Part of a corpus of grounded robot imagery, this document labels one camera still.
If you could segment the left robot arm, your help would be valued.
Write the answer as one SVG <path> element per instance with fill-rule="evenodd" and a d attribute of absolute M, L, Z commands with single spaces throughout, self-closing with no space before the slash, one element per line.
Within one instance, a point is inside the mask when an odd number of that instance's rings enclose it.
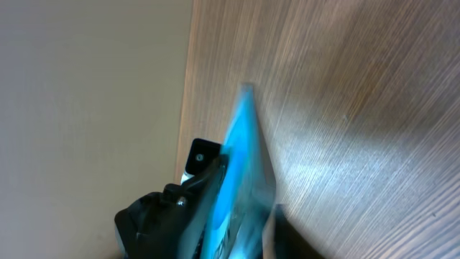
<path fill-rule="evenodd" d="M 181 184 L 142 196 L 114 217 L 124 258 L 200 258 L 208 216 L 228 157 L 221 145 L 196 138 Z"/>

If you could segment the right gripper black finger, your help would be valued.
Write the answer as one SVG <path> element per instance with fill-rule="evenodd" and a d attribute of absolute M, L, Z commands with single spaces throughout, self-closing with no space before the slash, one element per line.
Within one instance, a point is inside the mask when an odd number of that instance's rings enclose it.
<path fill-rule="evenodd" d="M 281 204 L 275 207 L 274 251 L 277 259 L 324 259 L 288 221 Z"/>

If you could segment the turquoise screen smartphone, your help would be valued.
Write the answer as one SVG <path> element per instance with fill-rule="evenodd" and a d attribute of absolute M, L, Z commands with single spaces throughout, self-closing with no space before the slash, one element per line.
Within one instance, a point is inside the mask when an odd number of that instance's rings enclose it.
<path fill-rule="evenodd" d="M 239 87 L 220 154 L 228 162 L 206 223 L 201 257 L 261 258 L 276 186 L 250 83 Z"/>

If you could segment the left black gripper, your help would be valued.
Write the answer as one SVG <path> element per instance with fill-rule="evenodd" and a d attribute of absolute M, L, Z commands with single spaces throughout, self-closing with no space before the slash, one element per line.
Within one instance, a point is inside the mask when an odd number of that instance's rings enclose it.
<path fill-rule="evenodd" d="M 220 155 L 183 184 L 169 183 L 118 212 L 114 223 L 123 257 L 199 258 L 228 161 Z"/>

